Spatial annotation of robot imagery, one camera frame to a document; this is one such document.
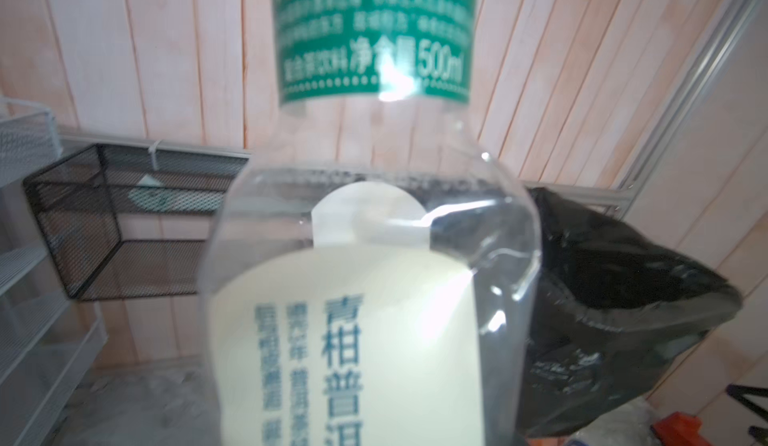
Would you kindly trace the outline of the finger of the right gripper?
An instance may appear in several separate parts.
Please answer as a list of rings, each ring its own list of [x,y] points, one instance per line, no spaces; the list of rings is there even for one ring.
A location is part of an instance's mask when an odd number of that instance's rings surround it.
[[[740,405],[756,414],[762,420],[767,420],[767,409],[753,401],[753,398],[766,399],[768,389],[765,387],[745,386],[738,384],[729,384],[725,388],[726,394],[738,402]]]

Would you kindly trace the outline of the green label clear bottle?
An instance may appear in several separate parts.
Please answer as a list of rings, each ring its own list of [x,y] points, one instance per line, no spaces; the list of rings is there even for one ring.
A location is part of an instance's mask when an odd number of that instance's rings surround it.
[[[477,0],[272,0],[276,149],[430,169],[470,100]]]

